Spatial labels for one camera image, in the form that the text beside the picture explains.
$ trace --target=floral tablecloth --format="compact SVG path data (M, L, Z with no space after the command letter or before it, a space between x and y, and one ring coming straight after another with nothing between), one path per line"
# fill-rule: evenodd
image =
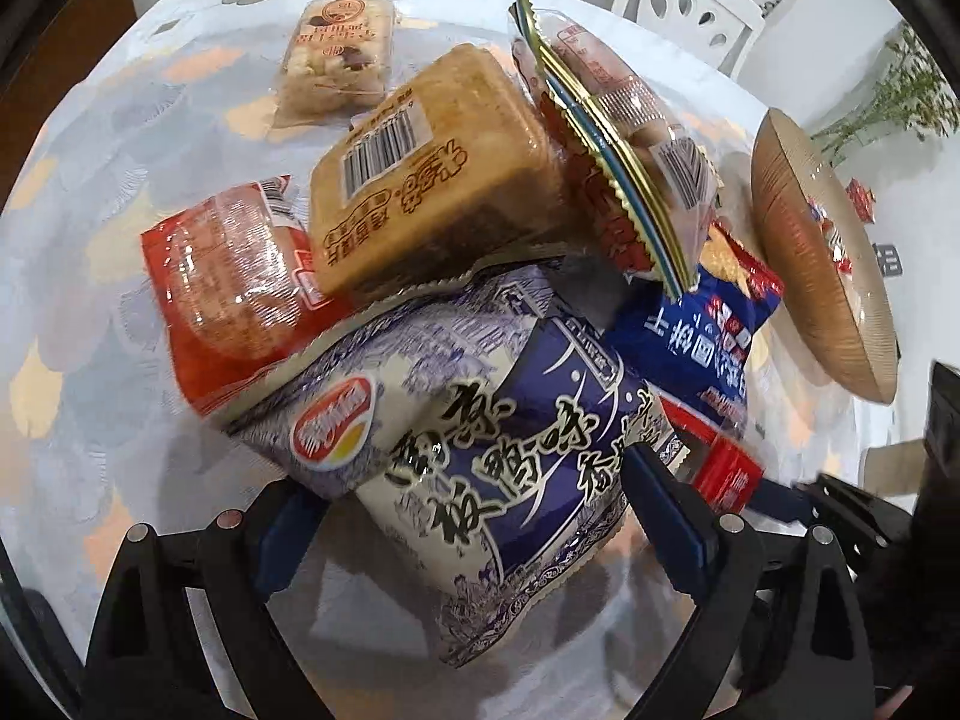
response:
M171 374L139 233L233 184L309 170L344 127L271 131L272 81L311 0L162 0L51 114L0 218L0 536L83 656L117 546L134 522L200 528L280 473L191 415ZM470 41L509 50L513 0L395 0L394 81ZM696 130L749 239L749 154L764 107L725 76L611 13L534 0L607 41ZM768 472L856 480L893 435L810 359L781 309L757 336L751 417ZM510 640L452 671L432 655L429 592L352 500L335 506L278 627L338 717L622 716L656 674L689 605L629 520L531 610ZM203 594L215 678L246 710Z

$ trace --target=wooden floor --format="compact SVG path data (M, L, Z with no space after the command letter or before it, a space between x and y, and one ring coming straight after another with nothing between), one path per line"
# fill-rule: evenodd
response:
M133 0L71 0L0 94L0 209L40 127L136 20Z

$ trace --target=table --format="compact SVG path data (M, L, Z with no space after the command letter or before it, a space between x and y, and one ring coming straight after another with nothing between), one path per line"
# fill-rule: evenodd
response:
M184 404L139 233L233 184L290 172L306 186L344 127L269 124L277 64L309 1L160 1L51 114L0 218L0 536L82 656L128 527L203 527L280 476ZM394 1L395 82L459 42L509 47L513 0ZM533 1L579 20L650 79L712 151L728 213L748 238L749 154L764 106L611 13ZM768 472L787 480L825 467L856 481L861 449L890 437L887 412L804 355L780 310L750 362ZM628 520L510 640L454 672L431 654L430 592L346 500L270 610L341 718L617 717L689 613L644 543ZM249 713L203 594L191 602L224 699Z

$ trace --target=red and white oval logo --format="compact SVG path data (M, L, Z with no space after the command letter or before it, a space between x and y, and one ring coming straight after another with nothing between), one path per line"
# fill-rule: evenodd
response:
M290 447L296 457L316 471L345 466L367 440L375 398L376 385L363 374L327 388L290 429Z

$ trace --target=red and blue package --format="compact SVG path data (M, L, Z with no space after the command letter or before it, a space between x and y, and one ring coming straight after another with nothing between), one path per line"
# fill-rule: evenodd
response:
M661 391L671 421L709 442L725 421L746 418L744 364L784 284L717 224L698 272L697 287L676 303L661 284L635 282L604 341Z

